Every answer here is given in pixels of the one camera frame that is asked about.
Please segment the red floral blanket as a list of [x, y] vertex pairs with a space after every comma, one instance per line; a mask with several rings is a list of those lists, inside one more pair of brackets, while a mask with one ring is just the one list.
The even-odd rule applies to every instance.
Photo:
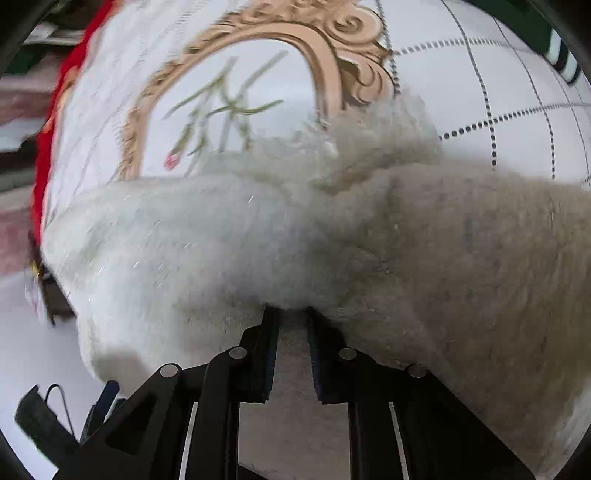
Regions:
[[46, 121], [36, 137], [35, 177], [31, 194], [32, 238], [41, 244], [45, 191], [52, 164], [52, 143], [58, 125], [60, 111], [66, 102], [67, 93], [73, 88], [84, 61], [89, 57], [89, 43], [97, 31], [121, 6], [122, 1], [103, 1], [97, 13], [84, 31], [82, 41], [61, 63], [56, 86], [51, 95]]

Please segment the white floral patterned cloth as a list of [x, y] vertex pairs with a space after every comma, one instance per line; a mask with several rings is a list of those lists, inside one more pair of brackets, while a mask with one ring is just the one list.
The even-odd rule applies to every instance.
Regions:
[[551, 25], [574, 85], [468, 1], [122, 1], [60, 111], [43, 229], [84, 191], [194, 173], [399, 93], [447, 153], [588, 187], [589, 59]]

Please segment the folded green striped garment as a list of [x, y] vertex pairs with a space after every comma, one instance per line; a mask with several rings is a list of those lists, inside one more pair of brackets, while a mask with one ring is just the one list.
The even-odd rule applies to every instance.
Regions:
[[568, 85], [574, 85], [583, 70], [558, 31], [530, 1], [468, 0], [507, 26], [530, 49], [543, 56]]

